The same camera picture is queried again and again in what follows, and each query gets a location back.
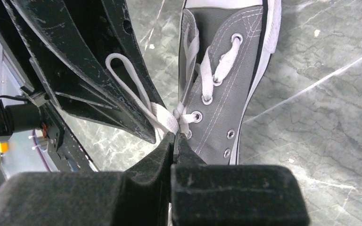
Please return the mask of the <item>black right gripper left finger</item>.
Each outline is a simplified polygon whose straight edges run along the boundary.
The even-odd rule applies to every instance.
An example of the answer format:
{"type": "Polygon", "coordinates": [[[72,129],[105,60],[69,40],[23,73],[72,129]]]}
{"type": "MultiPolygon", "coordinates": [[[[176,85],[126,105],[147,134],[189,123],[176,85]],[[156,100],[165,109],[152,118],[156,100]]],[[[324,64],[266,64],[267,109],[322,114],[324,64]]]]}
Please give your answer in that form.
{"type": "Polygon", "coordinates": [[[175,136],[124,172],[25,172],[0,188],[0,226],[165,226],[175,136]]]}

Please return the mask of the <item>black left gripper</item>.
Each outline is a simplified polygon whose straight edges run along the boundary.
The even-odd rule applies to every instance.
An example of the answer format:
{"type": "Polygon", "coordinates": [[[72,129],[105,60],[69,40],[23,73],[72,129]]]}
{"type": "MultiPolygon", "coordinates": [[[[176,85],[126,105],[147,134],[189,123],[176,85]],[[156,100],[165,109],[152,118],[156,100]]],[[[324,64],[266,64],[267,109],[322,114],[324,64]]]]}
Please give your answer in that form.
{"type": "Polygon", "coordinates": [[[0,43],[27,94],[37,74],[66,113],[155,143],[140,98],[120,77],[136,72],[115,52],[120,45],[102,0],[0,0],[0,43]]]}

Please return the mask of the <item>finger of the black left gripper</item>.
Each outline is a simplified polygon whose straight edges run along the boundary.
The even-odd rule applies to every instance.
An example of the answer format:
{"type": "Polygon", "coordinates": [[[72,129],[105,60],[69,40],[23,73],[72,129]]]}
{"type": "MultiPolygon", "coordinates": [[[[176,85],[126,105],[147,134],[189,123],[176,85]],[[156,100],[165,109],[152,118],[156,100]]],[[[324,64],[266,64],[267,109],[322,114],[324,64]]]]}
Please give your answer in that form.
{"type": "Polygon", "coordinates": [[[117,38],[120,45],[120,50],[115,52],[126,56],[136,72],[135,76],[130,73],[128,75],[121,75],[122,81],[140,99],[143,99],[142,91],[145,91],[150,101],[165,106],[146,68],[133,31],[126,1],[103,0],[102,5],[109,24],[114,30],[115,38],[117,38]]]}

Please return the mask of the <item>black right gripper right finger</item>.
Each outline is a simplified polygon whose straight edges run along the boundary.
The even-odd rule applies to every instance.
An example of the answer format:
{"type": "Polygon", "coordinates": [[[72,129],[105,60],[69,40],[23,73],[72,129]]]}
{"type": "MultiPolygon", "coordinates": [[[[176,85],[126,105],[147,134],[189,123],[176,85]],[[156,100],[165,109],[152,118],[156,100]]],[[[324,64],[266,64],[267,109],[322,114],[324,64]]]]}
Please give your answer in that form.
{"type": "Polygon", "coordinates": [[[207,165],[184,136],[174,141],[171,220],[175,226],[307,226],[293,173],[280,165],[207,165]]]}

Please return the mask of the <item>grey canvas sneaker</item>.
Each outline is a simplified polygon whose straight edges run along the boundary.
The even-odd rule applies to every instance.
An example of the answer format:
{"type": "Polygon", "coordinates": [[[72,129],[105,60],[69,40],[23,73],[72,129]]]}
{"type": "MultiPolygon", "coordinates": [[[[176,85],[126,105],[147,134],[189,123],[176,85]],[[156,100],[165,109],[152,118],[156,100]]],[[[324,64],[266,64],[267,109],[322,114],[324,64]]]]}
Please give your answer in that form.
{"type": "Polygon", "coordinates": [[[187,0],[174,113],[207,164],[236,165],[247,106],[276,50],[281,0],[187,0]]]}

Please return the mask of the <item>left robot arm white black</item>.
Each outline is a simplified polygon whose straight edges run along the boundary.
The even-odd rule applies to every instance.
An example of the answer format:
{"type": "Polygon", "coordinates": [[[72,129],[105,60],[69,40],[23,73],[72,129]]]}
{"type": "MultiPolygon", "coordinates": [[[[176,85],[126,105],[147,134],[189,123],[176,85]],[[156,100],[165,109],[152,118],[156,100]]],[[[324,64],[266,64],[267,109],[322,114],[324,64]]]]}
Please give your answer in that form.
{"type": "Polygon", "coordinates": [[[124,0],[0,0],[0,42],[26,103],[0,102],[0,140],[48,128],[44,108],[124,130],[155,143],[155,130],[120,78],[162,104],[142,58],[124,0]]]}

